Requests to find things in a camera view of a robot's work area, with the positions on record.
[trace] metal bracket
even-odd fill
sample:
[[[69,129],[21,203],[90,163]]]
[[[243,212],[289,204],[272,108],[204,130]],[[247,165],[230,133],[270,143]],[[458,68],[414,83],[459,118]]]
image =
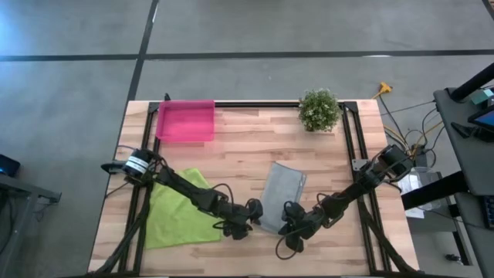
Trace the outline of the metal bracket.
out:
[[[160,107],[159,102],[150,102],[149,106],[147,107],[147,112],[148,113],[154,113],[157,111],[157,109]]]
[[[368,159],[352,159],[352,169],[359,171],[368,161]]]
[[[345,101],[343,104],[345,105],[346,108],[348,108],[348,110],[352,111],[355,114],[358,114],[357,102],[355,102],[355,101]]]

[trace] potted plant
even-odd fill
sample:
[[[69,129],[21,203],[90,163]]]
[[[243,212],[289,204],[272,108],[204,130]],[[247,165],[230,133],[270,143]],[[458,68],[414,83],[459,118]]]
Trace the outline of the potted plant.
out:
[[[306,131],[331,131],[340,119],[338,100],[328,89],[307,90],[299,108]]]

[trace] gray cloth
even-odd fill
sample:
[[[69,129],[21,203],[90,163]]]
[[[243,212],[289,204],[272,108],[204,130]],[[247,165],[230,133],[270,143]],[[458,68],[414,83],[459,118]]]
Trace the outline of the gray cloth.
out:
[[[283,204],[286,201],[298,202],[302,194],[306,176],[278,163],[273,163],[269,172],[264,191],[261,196],[262,217],[261,228],[268,232],[278,233],[285,225],[281,219]]]

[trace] black stand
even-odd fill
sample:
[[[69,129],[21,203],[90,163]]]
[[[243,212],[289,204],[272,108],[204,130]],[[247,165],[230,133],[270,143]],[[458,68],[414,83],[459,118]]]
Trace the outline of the black stand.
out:
[[[62,193],[53,192],[35,185],[26,184],[7,175],[0,175],[0,190],[11,192],[16,198],[22,199],[22,205],[15,214],[13,233],[9,236],[7,246],[0,254],[0,277],[8,277],[10,262],[17,256],[22,237],[28,228],[32,213],[35,211],[39,197],[47,198],[49,203],[57,203]]]

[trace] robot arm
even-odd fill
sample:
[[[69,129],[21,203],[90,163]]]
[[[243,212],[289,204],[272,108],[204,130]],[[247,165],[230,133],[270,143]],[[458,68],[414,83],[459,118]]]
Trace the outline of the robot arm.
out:
[[[258,199],[249,199],[245,206],[229,202],[228,196],[224,193],[214,188],[198,188],[177,175],[159,154],[149,150],[136,149],[127,162],[114,161],[101,167],[109,173],[122,171],[126,175],[125,180],[134,186],[148,186],[157,182],[174,189],[190,199],[191,204],[199,211],[223,219],[218,223],[222,225],[216,225],[215,228],[222,229],[225,236],[232,236],[233,239],[246,237],[252,230],[247,221],[259,224],[259,217],[262,216],[262,205]]]
[[[201,212],[223,219],[222,226],[216,228],[223,229],[225,236],[243,239],[249,234],[249,231],[252,231],[252,227],[247,224],[248,220],[259,224],[259,217],[262,216],[262,205],[258,199],[249,199],[245,206],[230,203],[227,195],[214,189],[197,188],[177,175],[167,165],[161,169],[154,180],[189,198],[192,205]]]
[[[294,254],[300,253],[303,251],[302,239],[312,237],[321,226],[328,229],[338,222],[352,201],[376,188],[385,181],[387,175],[393,174],[395,178],[386,182],[400,180],[411,170],[412,166],[411,160],[402,150],[395,145],[387,146],[358,171],[356,182],[342,192],[331,196],[324,195],[325,197],[318,200],[312,211],[305,212],[301,205],[286,202],[283,208],[286,224],[278,233],[284,236],[285,244],[294,251]]]

